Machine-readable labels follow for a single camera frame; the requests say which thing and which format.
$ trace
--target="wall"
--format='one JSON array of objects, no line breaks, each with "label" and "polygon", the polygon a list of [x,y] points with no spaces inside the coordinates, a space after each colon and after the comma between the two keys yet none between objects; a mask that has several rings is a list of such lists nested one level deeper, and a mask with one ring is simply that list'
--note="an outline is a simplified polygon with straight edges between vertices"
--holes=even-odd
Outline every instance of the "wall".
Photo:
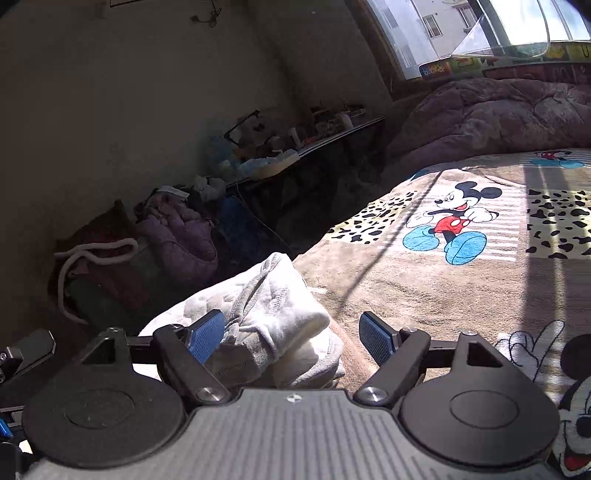
[{"label": "wall", "polygon": [[375,59],[344,0],[248,0],[274,43],[304,106],[360,102],[373,113],[391,105]]},{"label": "wall", "polygon": [[98,18],[83,0],[22,0],[0,19],[0,344],[52,317],[55,238],[122,198],[191,182],[212,125],[291,97],[238,1],[146,0]]},{"label": "wall", "polygon": [[[441,30],[441,37],[431,39],[435,51],[440,58],[445,58],[452,54],[456,47],[464,40],[466,25],[462,20],[457,8],[443,0],[414,0],[415,5],[421,16],[433,15],[435,21]],[[456,5],[465,2],[457,1]]]}]

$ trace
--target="beige blanket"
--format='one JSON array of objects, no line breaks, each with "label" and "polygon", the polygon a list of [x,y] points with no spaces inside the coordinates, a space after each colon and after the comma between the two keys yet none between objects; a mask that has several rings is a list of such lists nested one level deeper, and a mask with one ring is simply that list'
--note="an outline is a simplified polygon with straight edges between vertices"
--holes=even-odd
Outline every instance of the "beige blanket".
[{"label": "beige blanket", "polygon": [[294,264],[340,327],[345,387],[376,369],[365,310],[435,339],[476,330],[559,406],[557,468],[591,470],[590,213],[591,150],[571,149],[429,167],[335,226]]}]

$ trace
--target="mickey mouse print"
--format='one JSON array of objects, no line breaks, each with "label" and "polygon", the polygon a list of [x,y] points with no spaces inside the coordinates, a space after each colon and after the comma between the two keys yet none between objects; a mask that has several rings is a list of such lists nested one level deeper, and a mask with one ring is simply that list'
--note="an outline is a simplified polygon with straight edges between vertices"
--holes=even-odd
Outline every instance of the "mickey mouse print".
[{"label": "mickey mouse print", "polygon": [[481,200],[496,199],[503,194],[500,188],[478,190],[477,185],[475,181],[458,183],[444,198],[434,201],[434,209],[412,215],[406,223],[412,231],[405,235],[403,246],[416,252],[431,251],[440,244],[439,234],[446,242],[443,251],[449,264],[465,265],[477,258],[486,247],[487,237],[481,231],[464,229],[471,223],[488,223],[498,218],[499,212],[479,204]]}]

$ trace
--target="white cloth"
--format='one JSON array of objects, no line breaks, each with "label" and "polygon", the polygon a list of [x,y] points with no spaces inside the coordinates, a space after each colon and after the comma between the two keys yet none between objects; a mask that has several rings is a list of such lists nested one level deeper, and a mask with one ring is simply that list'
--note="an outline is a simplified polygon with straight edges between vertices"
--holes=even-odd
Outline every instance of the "white cloth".
[{"label": "white cloth", "polygon": [[[225,386],[256,382],[274,388],[322,388],[344,376],[343,343],[330,317],[285,254],[206,288],[158,315],[140,335],[164,325],[188,326],[219,309],[226,330],[206,366]],[[157,377],[152,365],[136,371]]]}]

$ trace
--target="bolt head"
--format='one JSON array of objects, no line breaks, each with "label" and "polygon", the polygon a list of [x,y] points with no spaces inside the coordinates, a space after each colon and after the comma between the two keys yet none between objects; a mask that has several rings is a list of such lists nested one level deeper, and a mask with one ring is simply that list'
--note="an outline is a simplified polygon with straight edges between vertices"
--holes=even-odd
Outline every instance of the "bolt head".
[{"label": "bolt head", "polygon": [[363,387],[357,392],[357,398],[365,404],[375,404],[384,400],[388,394],[377,387]]},{"label": "bolt head", "polygon": [[219,387],[204,387],[197,390],[197,398],[207,403],[217,403],[226,398],[226,392]]}]

